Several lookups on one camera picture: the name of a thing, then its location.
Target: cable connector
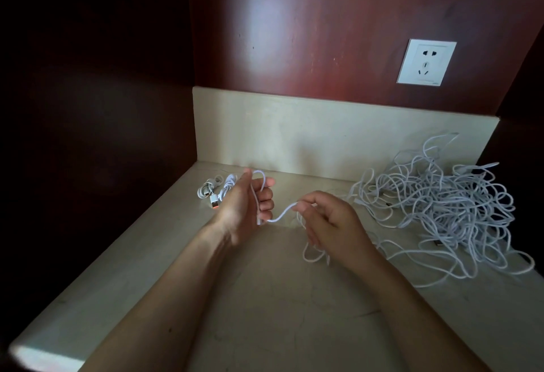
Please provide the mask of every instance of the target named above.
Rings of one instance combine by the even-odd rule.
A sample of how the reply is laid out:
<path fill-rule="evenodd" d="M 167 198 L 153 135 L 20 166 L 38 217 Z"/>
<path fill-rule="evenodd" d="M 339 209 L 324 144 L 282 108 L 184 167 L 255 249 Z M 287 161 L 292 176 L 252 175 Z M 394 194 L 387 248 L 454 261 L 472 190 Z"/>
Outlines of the cable connector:
<path fill-rule="evenodd" d="M 212 193 L 209 196 L 209 201 L 211 202 L 213 209 L 217 209 L 219 207 L 219 197 L 217 197 L 215 193 Z"/>

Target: person's right hand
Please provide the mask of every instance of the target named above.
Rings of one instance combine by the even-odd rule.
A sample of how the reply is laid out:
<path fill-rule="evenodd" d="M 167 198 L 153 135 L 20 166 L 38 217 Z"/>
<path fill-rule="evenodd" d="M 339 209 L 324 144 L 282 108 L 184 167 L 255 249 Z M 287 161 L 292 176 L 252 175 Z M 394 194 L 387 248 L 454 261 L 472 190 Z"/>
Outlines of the person's right hand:
<path fill-rule="evenodd" d="M 306 220 L 310 244 L 325 249 L 353 272 L 362 274 L 384 261 L 368 238 L 357 213 L 342 199 L 323 191 L 313 191 L 301 197 L 293 210 Z"/>

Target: person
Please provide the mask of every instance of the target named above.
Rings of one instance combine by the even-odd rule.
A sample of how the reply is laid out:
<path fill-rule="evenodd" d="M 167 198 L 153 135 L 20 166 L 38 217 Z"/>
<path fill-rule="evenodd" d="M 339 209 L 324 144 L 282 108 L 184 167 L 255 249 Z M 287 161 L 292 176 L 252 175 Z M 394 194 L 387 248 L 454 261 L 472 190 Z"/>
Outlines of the person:
<path fill-rule="evenodd" d="M 106 336 L 82 372 L 179 371 L 186 364 L 206 299 L 229 251 L 257 229 L 251 192 L 262 185 L 246 169 L 236 185 L 178 258 Z M 267 177 L 257 191 L 258 216 L 272 218 Z M 353 208 L 321 191 L 293 207 L 306 220 L 308 240 L 355 273 L 374 294 L 410 370 L 489 370 L 404 276 L 372 245 Z"/>

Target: countertop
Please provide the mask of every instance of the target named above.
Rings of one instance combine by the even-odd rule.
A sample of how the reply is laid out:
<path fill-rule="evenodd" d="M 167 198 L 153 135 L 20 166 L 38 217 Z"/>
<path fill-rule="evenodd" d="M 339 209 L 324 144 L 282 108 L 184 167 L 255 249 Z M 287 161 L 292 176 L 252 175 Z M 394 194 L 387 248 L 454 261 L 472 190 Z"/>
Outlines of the countertop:
<path fill-rule="evenodd" d="M 36 370 L 76 371 L 160 277 L 214 211 L 196 190 L 241 168 L 197 162 L 49 305 L 10 346 Z M 352 182 L 269 172 L 275 215 L 312 190 L 345 194 Z M 421 229 L 367 231 L 414 247 Z M 236 250 L 221 269 L 192 349 L 189 371 L 406 370 L 365 286 L 336 262 L 303 261 L 306 236 L 290 211 Z M 513 264 L 521 264 L 514 257 Z M 406 257 L 392 260 L 413 283 L 437 279 Z M 480 266 L 420 293 L 495 371 L 544 368 L 544 280 Z"/>

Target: wall socket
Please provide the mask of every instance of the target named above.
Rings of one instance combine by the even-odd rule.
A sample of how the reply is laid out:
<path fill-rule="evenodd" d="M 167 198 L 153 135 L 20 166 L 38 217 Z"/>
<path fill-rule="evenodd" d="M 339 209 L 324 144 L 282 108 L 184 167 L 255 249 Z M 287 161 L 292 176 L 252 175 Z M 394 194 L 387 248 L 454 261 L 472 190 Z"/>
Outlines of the wall socket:
<path fill-rule="evenodd" d="M 410 39 L 397 83 L 440 86 L 456 44 Z"/>

